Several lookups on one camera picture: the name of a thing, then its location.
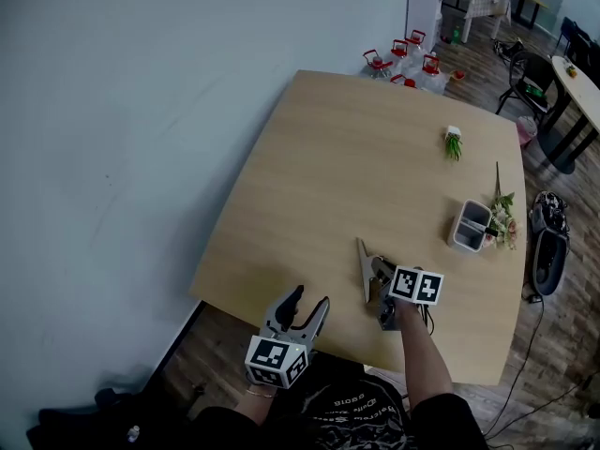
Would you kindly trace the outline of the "artificial flower bouquet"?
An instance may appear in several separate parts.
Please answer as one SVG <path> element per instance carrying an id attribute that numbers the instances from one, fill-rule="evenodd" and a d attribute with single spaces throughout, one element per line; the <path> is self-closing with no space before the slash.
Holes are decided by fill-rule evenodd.
<path id="1" fill-rule="evenodd" d="M 514 197 L 514 192 L 508 194 L 502 192 L 499 163 L 496 163 L 496 185 L 490 206 L 491 220 L 488 224 L 492 234 L 486 234 L 484 248 L 517 249 L 520 224 L 513 216 Z"/>

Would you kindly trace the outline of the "grey two-compartment organizer box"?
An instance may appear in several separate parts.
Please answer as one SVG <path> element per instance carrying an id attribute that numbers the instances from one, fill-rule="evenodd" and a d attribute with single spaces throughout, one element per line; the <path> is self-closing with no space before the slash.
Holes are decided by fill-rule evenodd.
<path id="1" fill-rule="evenodd" d="M 491 211 L 480 202 L 467 200 L 462 204 L 452 223 L 447 238 L 448 246 L 460 251 L 477 253 L 483 247 L 486 235 L 463 225 L 461 223 L 463 218 L 488 226 Z"/>

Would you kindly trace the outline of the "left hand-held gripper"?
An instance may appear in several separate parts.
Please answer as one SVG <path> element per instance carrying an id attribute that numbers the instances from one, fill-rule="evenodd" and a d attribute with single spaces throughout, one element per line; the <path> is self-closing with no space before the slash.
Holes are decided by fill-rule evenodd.
<path id="1" fill-rule="evenodd" d="M 249 343 L 245 366 L 253 383 L 291 388 L 308 368 L 308 354 L 330 308 L 324 297 L 299 326 L 292 326 L 304 286 L 281 295 L 267 310 L 258 336 Z"/>

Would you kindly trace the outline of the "white cabinet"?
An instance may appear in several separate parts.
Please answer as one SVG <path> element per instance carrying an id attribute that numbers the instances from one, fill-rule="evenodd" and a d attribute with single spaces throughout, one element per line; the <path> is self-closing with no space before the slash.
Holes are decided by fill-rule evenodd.
<path id="1" fill-rule="evenodd" d="M 437 40 L 442 0 L 408 0 L 406 37 L 414 31 L 421 38 L 421 48 L 430 52 Z"/>

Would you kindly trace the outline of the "black marker pen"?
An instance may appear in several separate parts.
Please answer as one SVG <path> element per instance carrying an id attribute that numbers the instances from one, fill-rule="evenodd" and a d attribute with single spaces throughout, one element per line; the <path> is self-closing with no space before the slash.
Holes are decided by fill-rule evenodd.
<path id="1" fill-rule="evenodd" d="M 461 220 L 461 223 L 463 225 L 465 225 L 465 226 L 473 229 L 473 230 L 476 230 L 476 231 L 480 232 L 480 233 L 488 234 L 488 235 L 491 235 L 492 237 L 497 237 L 498 236 L 498 231 L 497 230 L 492 229 L 492 228 L 490 228 L 488 226 L 485 226 L 485 225 L 483 225 L 481 223 L 472 221 L 470 219 L 463 218 Z"/>

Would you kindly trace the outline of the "black bag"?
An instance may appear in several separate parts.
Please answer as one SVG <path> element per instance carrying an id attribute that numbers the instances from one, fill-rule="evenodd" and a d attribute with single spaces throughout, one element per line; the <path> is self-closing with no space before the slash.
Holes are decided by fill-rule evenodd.
<path id="1" fill-rule="evenodd" d="M 40 410 L 26 437 L 33 450 L 174 450 L 184 440 L 192 405 L 203 394 L 202 385 L 193 385 L 182 397 L 164 381 L 138 393 L 107 387 L 96 393 L 92 407 Z M 140 436 L 129 443 L 128 430 L 135 425 Z"/>

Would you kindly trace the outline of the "wooden table with white legs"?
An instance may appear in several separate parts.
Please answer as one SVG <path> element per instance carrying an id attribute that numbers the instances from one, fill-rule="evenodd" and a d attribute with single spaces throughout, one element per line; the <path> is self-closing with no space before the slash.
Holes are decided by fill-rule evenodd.
<path id="1" fill-rule="evenodd" d="M 461 131 L 459 161 L 445 155 L 448 126 Z M 330 300 L 318 350 L 401 371 L 399 334 L 383 331 L 364 302 L 360 237 L 372 253 L 443 275 L 431 315 L 451 377 L 495 385 L 515 332 L 526 244 L 472 253 L 447 238 L 465 201 L 492 200 L 496 163 L 525 222 L 511 121 L 397 84 L 300 71 L 237 178 L 190 291 L 261 326 L 279 296 L 303 285 L 301 317 Z"/>

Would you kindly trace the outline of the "black metal chair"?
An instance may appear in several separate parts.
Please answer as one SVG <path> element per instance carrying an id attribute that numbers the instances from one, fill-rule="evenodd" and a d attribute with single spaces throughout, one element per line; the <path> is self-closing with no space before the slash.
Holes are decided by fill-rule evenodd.
<path id="1" fill-rule="evenodd" d="M 496 114 L 501 112 L 508 99 L 516 99 L 532 111 L 538 124 L 552 127 L 562 116 L 569 99 L 551 62 L 535 52 L 520 51 L 511 59 L 508 76 L 509 87 L 499 97 Z M 542 90 L 547 98 L 527 94 L 526 83 Z"/>

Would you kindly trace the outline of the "open grey carrying case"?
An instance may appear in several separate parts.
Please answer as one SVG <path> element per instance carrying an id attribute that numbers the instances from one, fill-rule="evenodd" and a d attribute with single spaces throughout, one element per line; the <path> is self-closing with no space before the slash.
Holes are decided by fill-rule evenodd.
<path id="1" fill-rule="evenodd" d="M 570 251 L 567 203 L 556 193 L 541 191 L 534 199 L 530 222 L 534 242 L 532 287 L 542 296 L 553 294 L 563 279 Z"/>

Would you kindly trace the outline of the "table with checkered cloth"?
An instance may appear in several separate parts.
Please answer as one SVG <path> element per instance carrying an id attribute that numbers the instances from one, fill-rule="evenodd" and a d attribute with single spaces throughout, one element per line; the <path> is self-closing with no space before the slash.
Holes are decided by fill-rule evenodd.
<path id="1" fill-rule="evenodd" d="M 466 0 L 468 3 L 465 16 L 464 27 L 461 35 L 461 42 L 466 43 L 471 31 L 472 23 L 475 18 L 489 17 L 493 20 L 490 38 L 495 40 L 501 26 L 501 21 L 511 23 L 511 3 L 510 0 Z"/>

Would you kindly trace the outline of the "person's black printed t-shirt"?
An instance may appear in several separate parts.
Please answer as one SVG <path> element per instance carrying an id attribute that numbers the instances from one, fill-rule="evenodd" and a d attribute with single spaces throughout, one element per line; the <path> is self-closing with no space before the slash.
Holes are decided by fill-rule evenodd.
<path id="1" fill-rule="evenodd" d="M 208 407 L 192 422 L 189 450 L 488 450 L 468 403 L 446 393 L 406 411 L 398 390 L 359 364 L 317 354 L 257 424 Z"/>

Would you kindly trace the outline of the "pink plastic bag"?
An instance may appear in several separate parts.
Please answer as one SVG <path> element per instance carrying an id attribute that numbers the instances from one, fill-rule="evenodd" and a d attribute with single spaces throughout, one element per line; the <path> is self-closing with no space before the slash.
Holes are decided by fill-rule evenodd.
<path id="1" fill-rule="evenodd" d="M 538 133 L 538 125 L 532 116 L 520 116 L 516 121 L 519 146 L 526 147 Z"/>

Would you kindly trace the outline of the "round white table black legs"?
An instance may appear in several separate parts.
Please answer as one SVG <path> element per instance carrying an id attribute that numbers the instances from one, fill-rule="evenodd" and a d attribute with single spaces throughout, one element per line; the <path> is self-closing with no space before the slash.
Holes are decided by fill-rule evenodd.
<path id="1" fill-rule="evenodd" d="M 552 127 L 542 126 L 537 141 L 549 161 L 559 172 L 571 174 L 576 167 L 577 158 L 600 136 L 600 89 L 575 64 L 565 57 L 554 55 L 551 64 L 563 84 L 569 103 L 574 102 L 581 116 L 569 130 L 562 135 Z M 573 65 L 577 70 L 576 78 L 567 75 L 565 68 Z"/>

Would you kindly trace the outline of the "person's left forearm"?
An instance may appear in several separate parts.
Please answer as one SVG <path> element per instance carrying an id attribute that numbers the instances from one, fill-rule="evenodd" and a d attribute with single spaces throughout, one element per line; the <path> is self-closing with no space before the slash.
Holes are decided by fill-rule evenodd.
<path id="1" fill-rule="evenodd" d="M 234 410 L 261 426 L 269 414 L 277 391 L 275 386 L 252 384 Z"/>

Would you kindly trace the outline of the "small potted plant white pot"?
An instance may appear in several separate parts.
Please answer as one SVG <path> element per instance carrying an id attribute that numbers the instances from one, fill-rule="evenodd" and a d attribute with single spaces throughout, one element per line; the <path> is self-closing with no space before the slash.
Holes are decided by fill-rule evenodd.
<path id="1" fill-rule="evenodd" d="M 461 131 L 458 127 L 448 126 L 444 134 L 444 151 L 447 158 L 459 161 L 462 155 Z"/>

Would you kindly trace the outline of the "black office chair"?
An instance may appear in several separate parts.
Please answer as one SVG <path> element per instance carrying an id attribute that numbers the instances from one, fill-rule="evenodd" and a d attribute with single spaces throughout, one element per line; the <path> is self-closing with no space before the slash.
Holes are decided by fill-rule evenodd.
<path id="1" fill-rule="evenodd" d="M 583 31 L 575 21 L 564 17 L 555 49 L 558 49 L 563 38 L 566 41 L 563 55 L 576 65 L 581 64 L 584 67 L 589 67 L 591 65 L 594 42 L 588 33 Z"/>

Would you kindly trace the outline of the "person's right forearm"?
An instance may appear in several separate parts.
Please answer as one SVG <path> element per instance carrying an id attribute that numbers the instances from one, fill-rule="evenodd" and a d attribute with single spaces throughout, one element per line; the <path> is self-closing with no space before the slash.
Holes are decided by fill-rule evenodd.
<path id="1" fill-rule="evenodd" d="M 411 409 L 439 395 L 452 394 L 446 364 L 416 305 L 396 301 L 395 315 L 402 337 L 405 380 Z"/>

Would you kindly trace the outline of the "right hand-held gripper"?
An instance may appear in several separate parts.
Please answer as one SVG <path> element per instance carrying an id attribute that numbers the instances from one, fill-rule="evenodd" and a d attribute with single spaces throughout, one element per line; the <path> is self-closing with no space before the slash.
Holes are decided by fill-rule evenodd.
<path id="1" fill-rule="evenodd" d="M 430 307 L 436 306 L 443 275 L 420 267 L 398 266 L 382 257 L 373 258 L 374 276 L 369 278 L 369 295 L 379 296 L 378 320 L 383 331 L 399 331 L 396 301 L 417 306 L 428 331 L 435 330 Z"/>

